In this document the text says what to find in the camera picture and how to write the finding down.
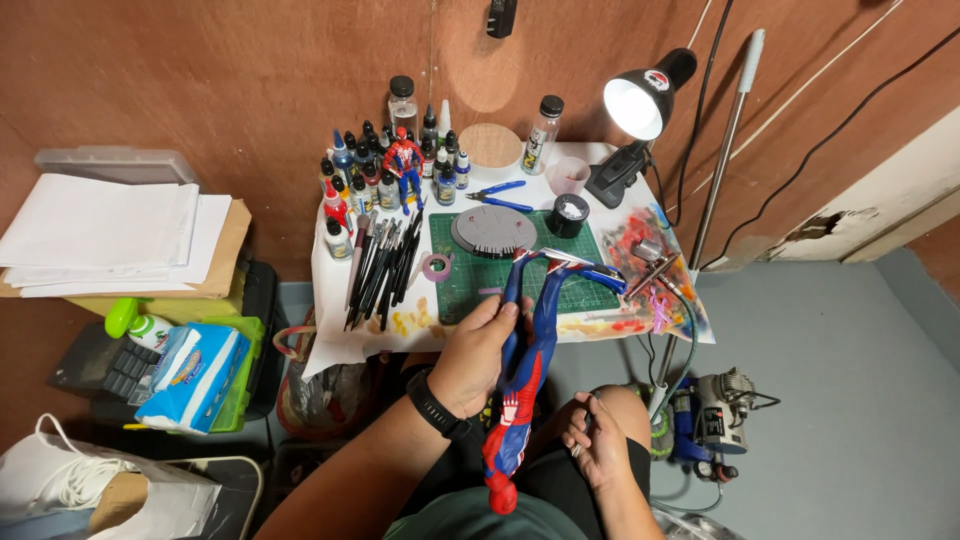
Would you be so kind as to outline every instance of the black shorts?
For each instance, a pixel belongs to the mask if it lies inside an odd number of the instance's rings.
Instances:
[[[406,382],[427,367],[430,366],[416,365],[403,370],[396,396],[402,396],[400,389],[406,387]],[[467,435],[450,444],[397,517],[415,514],[441,495],[484,485],[481,448],[486,435],[479,419],[474,418]],[[650,453],[635,440],[627,439],[627,454],[636,484],[649,503]],[[517,491],[559,508],[590,540],[607,537],[593,493],[570,450],[559,438],[547,444],[540,454],[526,456],[524,465],[511,478]]]

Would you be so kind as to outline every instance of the green shirt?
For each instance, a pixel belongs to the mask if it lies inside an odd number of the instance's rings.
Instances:
[[[587,540],[553,504],[517,493],[516,509],[506,516],[490,510],[487,487],[439,497],[418,514],[394,522],[384,540]]]

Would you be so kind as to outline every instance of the spider-man action figure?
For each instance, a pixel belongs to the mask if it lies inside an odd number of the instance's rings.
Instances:
[[[414,169],[414,158],[417,160],[417,169]],[[423,154],[416,142],[407,140],[406,128],[396,128],[396,142],[390,145],[383,156],[383,166],[396,175],[397,185],[400,188],[400,204],[403,206],[403,215],[410,215],[407,208],[408,183],[417,193],[417,210],[423,209],[420,199],[420,175],[423,174]]]
[[[517,248],[514,265],[504,287],[503,302],[519,304],[523,289],[523,267],[534,258],[547,257],[546,279],[534,310],[534,338],[527,346],[523,320],[503,344],[497,394],[502,396],[499,423],[484,441],[483,469],[490,487],[490,507],[498,514],[509,514],[516,507],[516,487],[510,477],[523,462],[523,450],[530,439],[534,400],[546,379],[550,359],[557,346],[557,302],[566,278],[577,274],[600,282],[618,294],[627,287],[615,268],[594,264],[556,250],[530,251]]]

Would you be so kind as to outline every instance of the watch strap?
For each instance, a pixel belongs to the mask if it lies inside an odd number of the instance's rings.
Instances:
[[[423,419],[444,438],[451,441],[460,440],[470,431],[470,420],[457,418],[437,401],[426,382],[426,376],[431,371],[433,368],[427,368],[414,375],[410,382],[407,382],[407,395],[410,396],[410,401]]]

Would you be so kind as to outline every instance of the white bag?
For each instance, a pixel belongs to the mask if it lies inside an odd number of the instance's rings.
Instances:
[[[60,436],[40,432],[46,417]],[[89,540],[166,540],[203,531],[219,484],[136,455],[71,442],[50,414],[40,416],[35,433],[0,457],[0,521],[94,507],[113,476],[127,471],[147,479],[147,501],[129,520]]]

